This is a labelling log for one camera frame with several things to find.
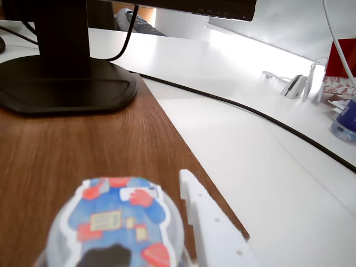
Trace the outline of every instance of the white phone holder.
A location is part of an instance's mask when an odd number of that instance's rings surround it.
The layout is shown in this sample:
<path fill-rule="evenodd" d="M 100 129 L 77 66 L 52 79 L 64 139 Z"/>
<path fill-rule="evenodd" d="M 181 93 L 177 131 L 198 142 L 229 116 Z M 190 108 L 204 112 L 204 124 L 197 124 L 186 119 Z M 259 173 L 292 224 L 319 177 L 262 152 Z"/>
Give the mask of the white phone holder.
<path fill-rule="evenodd" d="M 290 99 L 299 98 L 302 91 L 304 90 L 306 79 L 307 76 L 295 76 L 290 80 L 290 82 L 287 83 L 280 94 Z"/>

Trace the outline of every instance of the monitor stand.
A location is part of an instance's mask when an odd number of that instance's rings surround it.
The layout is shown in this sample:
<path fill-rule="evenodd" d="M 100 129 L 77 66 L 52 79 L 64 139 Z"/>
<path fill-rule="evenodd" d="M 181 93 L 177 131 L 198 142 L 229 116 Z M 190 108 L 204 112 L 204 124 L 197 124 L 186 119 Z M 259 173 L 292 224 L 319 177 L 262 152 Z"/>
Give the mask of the monitor stand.
<path fill-rule="evenodd" d="M 0 105 L 24 116 L 96 114 L 127 105 L 136 80 L 90 58 L 86 1 L 33 4 L 40 55 L 0 63 Z"/>

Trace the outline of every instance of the wood grain surface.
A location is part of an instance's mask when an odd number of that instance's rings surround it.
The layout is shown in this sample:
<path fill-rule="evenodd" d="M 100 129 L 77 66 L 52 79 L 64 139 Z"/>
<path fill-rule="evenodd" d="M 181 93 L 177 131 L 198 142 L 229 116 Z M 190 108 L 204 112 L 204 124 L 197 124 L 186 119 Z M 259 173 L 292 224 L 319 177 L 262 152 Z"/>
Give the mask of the wood grain surface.
<path fill-rule="evenodd" d="M 52 220 L 82 180 L 142 176 L 160 184 L 179 208 L 185 245 L 196 258 L 179 194 L 189 169 L 231 221 L 248 233 L 211 182 L 140 76 L 135 99 L 111 115 L 21 118 L 0 110 L 0 266 L 31 266 Z"/>

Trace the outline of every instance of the red shapes on sticker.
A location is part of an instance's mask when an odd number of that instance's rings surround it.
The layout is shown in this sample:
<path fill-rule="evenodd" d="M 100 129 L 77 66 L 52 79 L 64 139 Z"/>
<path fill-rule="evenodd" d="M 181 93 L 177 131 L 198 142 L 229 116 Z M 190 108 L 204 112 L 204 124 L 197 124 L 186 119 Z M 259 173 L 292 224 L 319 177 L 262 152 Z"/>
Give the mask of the red shapes on sticker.
<path fill-rule="evenodd" d="M 141 189 L 136 189 L 130 195 L 131 205 L 141 205 L 143 207 L 149 207 L 152 205 L 153 200 L 154 199 L 152 198 L 152 196 L 150 196 L 147 192 Z"/>
<path fill-rule="evenodd" d="M 90 224 L 79 224 L 77 229 L 77 241 L 86 242 L 102 238 L 102 231 L 91 231 Z"/>
<path fill-rule="evenodd" d="M 124 187 L 131 180 L 130 177 L 108 178 L 111 187 Z"/>
<path fill-rule="evenodd" d="M 101 195 L 100 187 L 103 185 L 104 181 L 101 180 L 97 185 L 93 187 L 89 187 L 83 191 L 83 198 L 86 200 L 93 200 L 96 199 L 98 196 Z"/>
<path fill-rule="evenodd" d="M 162 243 L 154 243 L 142 251 L 142 257 L 154 267 L 169 267 L 169 252 Z"/>

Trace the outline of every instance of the white wall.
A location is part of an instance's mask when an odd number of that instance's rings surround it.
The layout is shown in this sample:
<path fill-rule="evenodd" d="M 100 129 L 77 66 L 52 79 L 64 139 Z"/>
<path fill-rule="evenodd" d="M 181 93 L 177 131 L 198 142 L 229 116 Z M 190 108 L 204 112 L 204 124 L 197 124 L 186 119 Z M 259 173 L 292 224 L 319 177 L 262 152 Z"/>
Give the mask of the white wall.
<path fill-rule="evenodd" d="M 200 15 L 158 8 L 155 28 L 170 37 L 209 41 L 206 23 Z"/>
<path fill-rule="evenodd" d="M 327 0 L 341 38 L 356 38 L 356 0 Z M 257 0 L 252 22 L 210 19 L 213 25 L 314 60 L 328 57 L 332 37 L 322 0 Z"/>

